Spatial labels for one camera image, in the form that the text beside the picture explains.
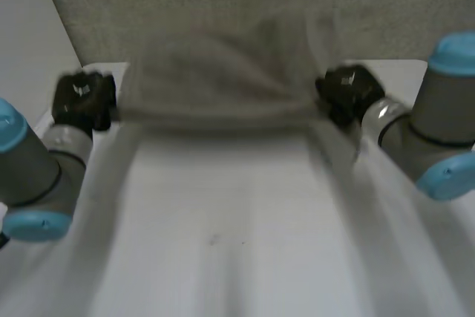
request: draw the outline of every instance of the white table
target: white table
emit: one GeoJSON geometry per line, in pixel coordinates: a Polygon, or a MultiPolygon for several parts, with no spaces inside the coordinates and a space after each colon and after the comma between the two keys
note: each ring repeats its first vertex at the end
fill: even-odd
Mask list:
{"type": "MultiPolygon", "coordinates": [[[[368,64],[412,104],[424,62],[368,64]]],[[[370,143],[330,171],[300,134],[94,139],[68,236],[1,252],[0,316],[475,316],[475,195],[434,203],[370,143]]]]}

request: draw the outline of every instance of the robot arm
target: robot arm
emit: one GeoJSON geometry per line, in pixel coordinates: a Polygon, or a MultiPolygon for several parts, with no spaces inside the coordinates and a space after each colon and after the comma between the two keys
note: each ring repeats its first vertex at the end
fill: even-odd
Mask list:
{"type": "Polygon", "coordinates": [[[64,76],[53,101],[54,124],[41,141],[24,117],[0,100],[0,198],[8,207],[3,242],[66,235],[92,150],[92,133],[109,129],[109,107],[115,104],[112,76],[64,76]]]}
{"type": "Polygon", "coordinates": [[[386,95],[363,66],[317,79],[330,118],[361,129],[426,195],[451,200],[475,189],[475,33],[445,37],[429,59],[416,102],[386,95]]]}

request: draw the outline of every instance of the light blue joint cap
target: light blue joint cap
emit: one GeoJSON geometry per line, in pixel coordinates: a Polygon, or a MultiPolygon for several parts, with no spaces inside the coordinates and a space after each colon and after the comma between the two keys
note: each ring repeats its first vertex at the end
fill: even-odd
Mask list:
{"type": "Polygon", "coordinates": [[[0,153],[17,146],[27,134],[26,119],[5,99],[0,98],[0,153]]]}
{"type": "Polygon", "coordinates": [[[439,161],[416,182],[434,200],[453,200],[475,189],[475,152],[439,161]]]}
{"type": "Polygon", "coordinates": [[[3,220],[3,233],[18,241],[44,242],[63,238],[72,217],[58,212],[20,211],[8,214],[3,220]]]}
{"type": "Polygon", "coordinates": [[[475,76],[475,31],[452,33],[440,40],[427,68],[447,76],[475,76]]]}

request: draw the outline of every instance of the white wall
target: white wall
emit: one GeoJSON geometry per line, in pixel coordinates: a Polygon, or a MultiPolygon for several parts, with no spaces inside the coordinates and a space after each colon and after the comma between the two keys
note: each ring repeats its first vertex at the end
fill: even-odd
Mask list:
{"type": "Polygon", "coordinates": [[[79,60],[52,0],[0,0],[0,97],[33,126],[79,60]]]}

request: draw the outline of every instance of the gray cloth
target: gray cloth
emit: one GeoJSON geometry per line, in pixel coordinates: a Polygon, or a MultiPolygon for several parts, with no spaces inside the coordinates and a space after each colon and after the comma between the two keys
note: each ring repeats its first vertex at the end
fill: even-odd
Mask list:
{"type": "Polygon", "coordinates": [[[283,128],[317,115],[315,79],[340,61],[334,15],[288,10],[248,31],[162,31],[126,71],[121,120],[166,128],[283,128]]]}

